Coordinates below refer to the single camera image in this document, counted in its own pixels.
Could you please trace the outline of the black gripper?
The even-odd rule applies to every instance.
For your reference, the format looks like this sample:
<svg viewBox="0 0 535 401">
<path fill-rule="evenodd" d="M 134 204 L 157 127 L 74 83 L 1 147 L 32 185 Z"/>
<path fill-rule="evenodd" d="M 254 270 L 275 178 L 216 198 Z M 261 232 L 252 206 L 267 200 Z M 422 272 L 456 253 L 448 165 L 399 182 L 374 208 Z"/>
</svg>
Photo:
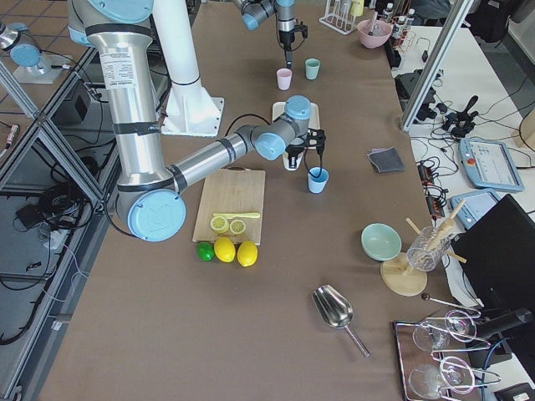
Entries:
<svg viewBox="0 0 535 401">
<path fill-rule="evenodd" d="M 308 132 L 301 137 L 294 139 L 286 148 L 289 159 L 297 159 L 305 150 L 316 150 L 319 157 L 319 166 L 316 177 L 323 173 L 323 153 L 326 135 L 323 129 L 309 128 Z"/>
<path fill-rule="evenodd" d="M 308 37 L 308 26 L 304 22 L 299 22 L 297 18 L 278 21 L 278 41 L 284 50 L 286 68 L 292 67 L 292 45 L 295 34 L 301 33 L 302 38 Z"/>
</svg>

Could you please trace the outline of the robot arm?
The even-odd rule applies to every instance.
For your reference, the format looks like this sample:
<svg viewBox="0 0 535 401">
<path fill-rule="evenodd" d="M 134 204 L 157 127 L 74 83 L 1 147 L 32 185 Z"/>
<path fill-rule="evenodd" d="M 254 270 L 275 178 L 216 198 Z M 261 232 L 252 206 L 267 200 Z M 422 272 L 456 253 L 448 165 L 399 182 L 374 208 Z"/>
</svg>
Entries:
<svg viewBox="0 0 535 401">
<path fill-rule="evenodd" d="M 293 52 L 308 38 L 308 26 L 295 17 L 291 0 L 236 0 L 242 21 L 249 31 L 255 30 L 271 16 L 276 17 L 276 36 L 284 52 L 285 68 L 293 68 Z"/>
<path fill-rule="evenodd" d="M 158 39 L 171 79 L 168 120 L 177 133 L 206 135 L 222 107 L 202 87 L 186 4 L 182 1 L 71 1 L 71 38 L 99 53 L 122 172 L 117 211 L 132 236 L 164 241 L 186 219 L 181 192 L 250 151 L 275 160 L 308 136 L 313 113 L 302 95 L 264 125 L 245 125 L 173 165 L 161 150 L 147 50 Z"/>
</svg>

